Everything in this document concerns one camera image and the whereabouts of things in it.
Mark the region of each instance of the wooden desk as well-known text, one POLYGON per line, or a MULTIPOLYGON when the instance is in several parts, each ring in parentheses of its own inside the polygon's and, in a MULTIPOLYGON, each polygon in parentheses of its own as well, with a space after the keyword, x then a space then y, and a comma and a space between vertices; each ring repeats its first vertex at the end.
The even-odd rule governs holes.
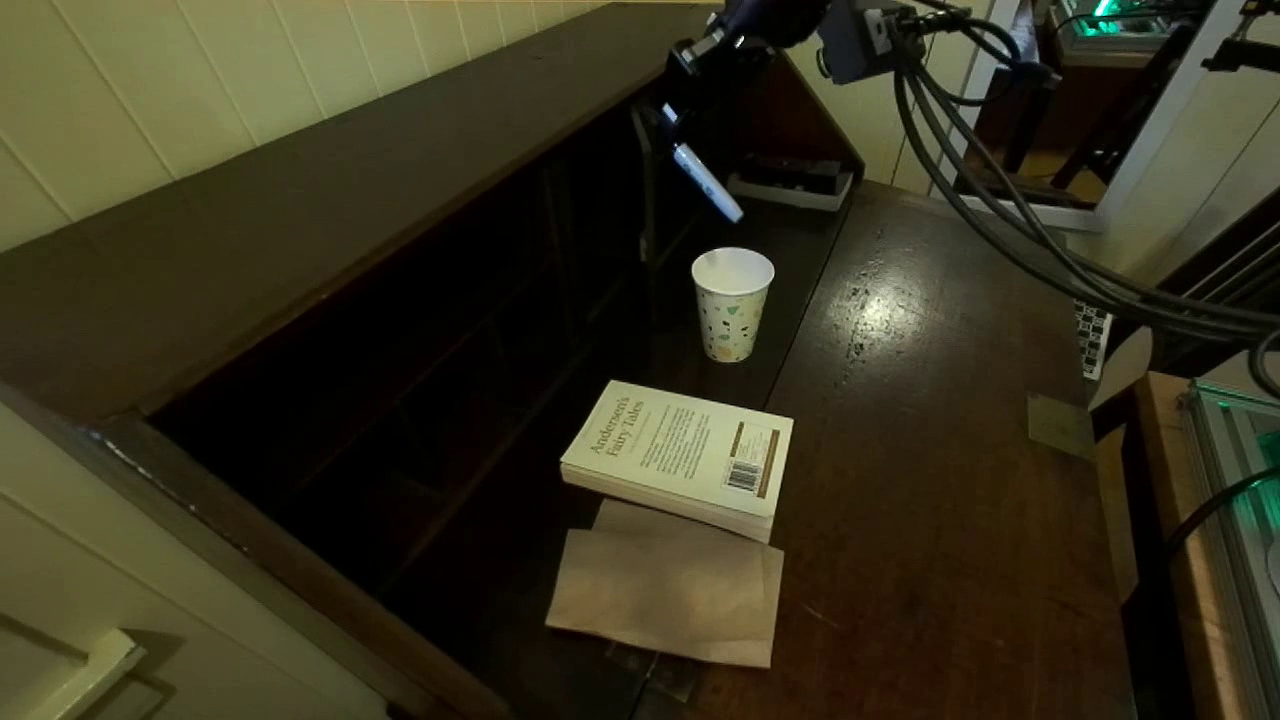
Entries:
POLYGON ((628 348, 638 211, 598 164, 633 131, 616 102, 696 17, 604 7, 0 257, 0 378, 89 424, 121 493, 319 648, 367 648, 403 707, 592 720, 625 714, 644 670, 541 624, 565 426, 598 375, 746 385, 801 421, 777 668, 644 707, 1132 714, 1090 466, 1024 439, 1028 396, 1085 398, 1067 305, 946 208, 860 187, 831 259, 831 214, 768 237, 768 324, 801 332, 768 327, 751 366, 696 365, 686 324, 628 348), (462 283, 490 257, 511 280, 462 283))
POLYGON ((706 670, 686 714, 1132 714, 1090 464, 1024 426, 1085 398, 1070 338, 946 208, 860 187, 772 391, 777 668, 706 670))

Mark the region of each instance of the cabinet shelf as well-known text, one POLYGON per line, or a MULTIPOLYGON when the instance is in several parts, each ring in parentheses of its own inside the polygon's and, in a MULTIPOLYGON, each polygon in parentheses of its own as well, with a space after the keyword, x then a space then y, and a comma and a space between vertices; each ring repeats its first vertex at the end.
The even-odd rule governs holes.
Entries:
POLYGON ((556 366, 533 375, 533 391, 483 391, 483 398, 469 391, 462 415, 449 415, 449 439, 424 426, 424 415, 412 415, 412 398, 403 398, 389 421, 392 426, 379 426, 314 481, 314 493, 283 522, 359 589, 389 594, 533 431, 565 385, 579 375, 589 355, 592 348, 574 348, 556 366))
POLYGON ((511 204, 434 228, 297 327, 157 412, 157 426, 226 476, 249 499, 288 504, 359 444, 398 396, 549 274, 536 232, 515 228, 511 204))

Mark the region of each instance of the wooden paneling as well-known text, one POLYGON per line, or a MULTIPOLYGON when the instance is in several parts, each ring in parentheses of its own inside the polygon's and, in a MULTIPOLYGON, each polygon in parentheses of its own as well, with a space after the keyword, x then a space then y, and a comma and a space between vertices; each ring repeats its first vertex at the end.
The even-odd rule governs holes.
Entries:
POLYGON ((72 214, 168 178, 157 144, 117 101, 56 2, 0 2, 0 101, 3 140, 72 214))
POLYGON ((0 251, 594 2, 0 2, 0 251))

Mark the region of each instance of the book cover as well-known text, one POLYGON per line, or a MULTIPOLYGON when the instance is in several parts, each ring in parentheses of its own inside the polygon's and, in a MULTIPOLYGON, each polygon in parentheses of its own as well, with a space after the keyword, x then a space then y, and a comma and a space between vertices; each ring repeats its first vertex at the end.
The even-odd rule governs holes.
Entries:
POLYGON ((768 544, 789 446, 789 415, 606 378, 558 476, 768 544))

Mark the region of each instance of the dark wooden desk surface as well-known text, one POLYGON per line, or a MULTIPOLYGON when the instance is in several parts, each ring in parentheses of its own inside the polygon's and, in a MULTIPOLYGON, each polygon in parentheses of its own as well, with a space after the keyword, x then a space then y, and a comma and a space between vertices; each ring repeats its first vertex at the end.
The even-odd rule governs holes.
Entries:
POLYGON ((1085 398, 1067 305, 860 187, 772 396, 777 668, 706 670, 686 714, 1132 714, 1094 476, 1028 439, 1028 396, 1085 398))

